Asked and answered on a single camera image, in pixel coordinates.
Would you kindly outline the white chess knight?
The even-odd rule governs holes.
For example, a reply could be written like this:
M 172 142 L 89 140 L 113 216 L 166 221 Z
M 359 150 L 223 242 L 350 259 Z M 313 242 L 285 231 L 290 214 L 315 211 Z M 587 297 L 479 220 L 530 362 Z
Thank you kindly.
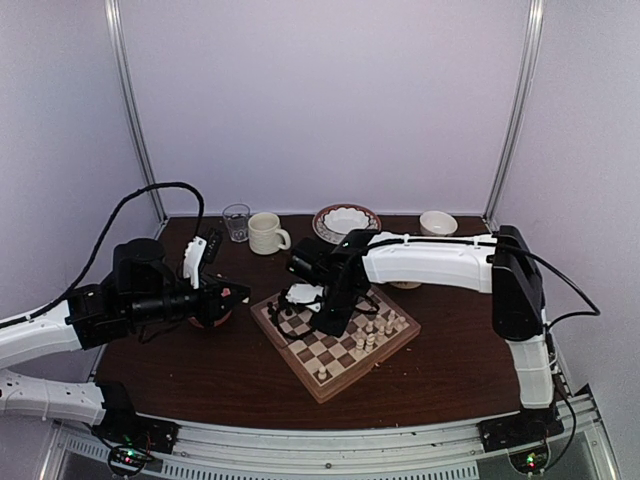
M 396 319 L 396 312 L 394 310 L 390 310 L 388 313 L 388 317 L 385 325 L 386 335 L 391 335 L 394 332 L 395 319 Z

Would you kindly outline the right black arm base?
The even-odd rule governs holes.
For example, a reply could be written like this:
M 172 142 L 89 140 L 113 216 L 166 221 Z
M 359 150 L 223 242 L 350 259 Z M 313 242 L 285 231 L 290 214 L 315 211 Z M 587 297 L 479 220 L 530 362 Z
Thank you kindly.
M 486 453 L 512 449 L 562 434 L 564 425 L 555 409 L 522 410 L 481 421 L 480 438 Z

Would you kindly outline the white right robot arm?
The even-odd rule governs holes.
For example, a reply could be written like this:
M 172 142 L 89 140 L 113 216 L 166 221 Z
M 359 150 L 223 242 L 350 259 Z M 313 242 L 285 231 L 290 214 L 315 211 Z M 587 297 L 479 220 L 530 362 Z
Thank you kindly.
M 286 300 L 309 308 L 312 326 L 332 336 L 344 333 L 374 284 L 414 282 L 491 295 L 492 327 L 510 349 L 520 387 L 523 412 L 513 419 L 513 433 L 530 442 L 550 426 L 554 384 L 542 275 L 517 228 L 471 237 L 355 229 L 334 247 L 301 240 L 288 268 L 301 281 Z

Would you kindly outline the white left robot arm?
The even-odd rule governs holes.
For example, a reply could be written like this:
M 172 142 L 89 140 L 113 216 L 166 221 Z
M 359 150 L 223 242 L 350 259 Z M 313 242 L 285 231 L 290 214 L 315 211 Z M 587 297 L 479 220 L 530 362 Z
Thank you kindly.
M 13 366 L 54 353 L 90 350 L 150 325 L 189 319 L 214 327 L 248 301 L 247 286 L 201 273 L 207 244 L 194 238 L 176 277 L 162 244 L 139 238 L 115 247 L 111 273 L 61 299 L 1 322 L 1 412 L 106 427 L 123 444 L 144 433 L 142 419 L 117 382 L 65 383 L 25 377 Z

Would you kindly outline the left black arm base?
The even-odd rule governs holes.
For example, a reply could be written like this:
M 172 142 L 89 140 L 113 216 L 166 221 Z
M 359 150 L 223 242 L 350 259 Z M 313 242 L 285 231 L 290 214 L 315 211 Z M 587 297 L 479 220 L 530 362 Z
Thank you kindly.
M 135 446 L 145 451 L 171 454 L 179 433 L 175 422 L 138 414 L 108 412 L 91 430 L 98 437 L 116 444 Z

